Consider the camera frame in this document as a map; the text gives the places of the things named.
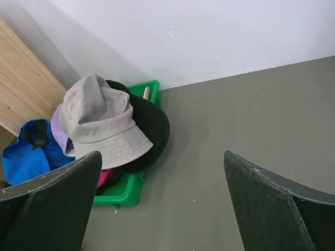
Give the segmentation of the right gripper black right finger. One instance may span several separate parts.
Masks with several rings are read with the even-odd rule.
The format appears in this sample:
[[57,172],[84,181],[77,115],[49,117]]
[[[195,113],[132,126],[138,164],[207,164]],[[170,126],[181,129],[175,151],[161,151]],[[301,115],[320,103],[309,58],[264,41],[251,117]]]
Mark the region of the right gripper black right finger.
[[334,195],[232,151],[224,170],[245,250],[334,250]]

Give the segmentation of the light pink cap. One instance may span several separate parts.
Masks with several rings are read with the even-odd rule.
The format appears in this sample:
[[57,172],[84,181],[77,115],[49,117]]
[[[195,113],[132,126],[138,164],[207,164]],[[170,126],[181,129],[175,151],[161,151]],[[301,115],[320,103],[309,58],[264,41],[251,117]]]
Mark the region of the light pink cap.
[[150,95],[150,88],[146,87],[143,93],[143,99],[148,100]]

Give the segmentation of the lavender baseball cap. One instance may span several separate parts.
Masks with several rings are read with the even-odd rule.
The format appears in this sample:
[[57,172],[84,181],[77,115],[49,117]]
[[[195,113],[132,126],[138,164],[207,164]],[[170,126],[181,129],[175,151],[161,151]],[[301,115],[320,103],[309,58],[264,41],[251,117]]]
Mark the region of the lavender baseball cap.
[[61,129],[59,124],[59,113],[63,103],[59,104],[53,116],[50,120],[51,124],[51,132],[58,143],[59,147],[61,148],[63,154],[67,157],[75,157],[75,150],[73,143],[69,136]]

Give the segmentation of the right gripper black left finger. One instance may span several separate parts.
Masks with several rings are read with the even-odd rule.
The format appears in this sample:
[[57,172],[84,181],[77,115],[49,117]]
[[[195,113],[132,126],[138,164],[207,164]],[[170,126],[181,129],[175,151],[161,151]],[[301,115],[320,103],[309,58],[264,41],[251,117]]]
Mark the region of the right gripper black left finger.
[[80,250],[101,167],[93,151],[1,189],[1,250]]

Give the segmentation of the black baseball cap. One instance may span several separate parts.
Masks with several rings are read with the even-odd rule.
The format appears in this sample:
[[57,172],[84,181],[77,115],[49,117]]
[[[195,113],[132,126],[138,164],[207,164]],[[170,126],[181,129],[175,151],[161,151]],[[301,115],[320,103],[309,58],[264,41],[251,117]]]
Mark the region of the black baseball cap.
[[131,94],[125,85],[111,80],[108,80],[107,83],[112,88],[130,94],[130,103],[134,108],[133,119],[139,129],[153,143],[153,147],[143,156],[116,169],[124,174],[145,172],[154,165],[166,147],[170,136],[169,120],[160,106],[143,99],[143,97]]

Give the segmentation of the grey bucket hat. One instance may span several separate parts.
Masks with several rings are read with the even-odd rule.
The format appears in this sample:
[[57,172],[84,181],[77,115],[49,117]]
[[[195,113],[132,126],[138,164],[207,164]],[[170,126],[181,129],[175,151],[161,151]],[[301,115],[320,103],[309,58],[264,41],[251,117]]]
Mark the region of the grey bucket hat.
[[153,147],[132,116],[129,94],[91,74],[65,94],[59,125],[71,139],[76,158],[99,151],[106,170],[130,163]]

